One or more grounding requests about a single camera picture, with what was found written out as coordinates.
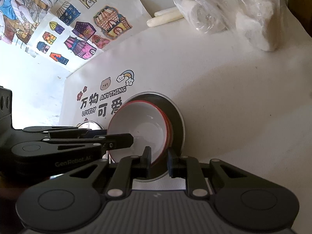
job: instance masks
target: white countertop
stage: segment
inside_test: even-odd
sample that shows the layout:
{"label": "white countertop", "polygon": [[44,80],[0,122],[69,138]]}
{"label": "white countertop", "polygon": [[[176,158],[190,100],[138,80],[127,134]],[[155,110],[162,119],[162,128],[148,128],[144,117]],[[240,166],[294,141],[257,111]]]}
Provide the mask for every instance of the white countertop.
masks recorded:
{"label": "white countertop", "polygon": [[[294,223],[298,234],[312,230],[312,39],[287,10],[284,45],[276,52],[256,50],[229,31],[200,35],[186,20],[148,29],[108,50],[65,82],[60,125],[85,119],[77,94],[97,92],[108,103],[106,116],[86,117],[107,127],[112,100],[143,91],[170,97],[186,126],[183,154],[208,162],[220,158],[283,185],[300,201]],[[100,101],[108,91],[125,86],[116,81],[131,69],[134,83],[126,92]],[[101,81],[111,77],[106,91]],[[168,177],[136,188],[180,189]]]}

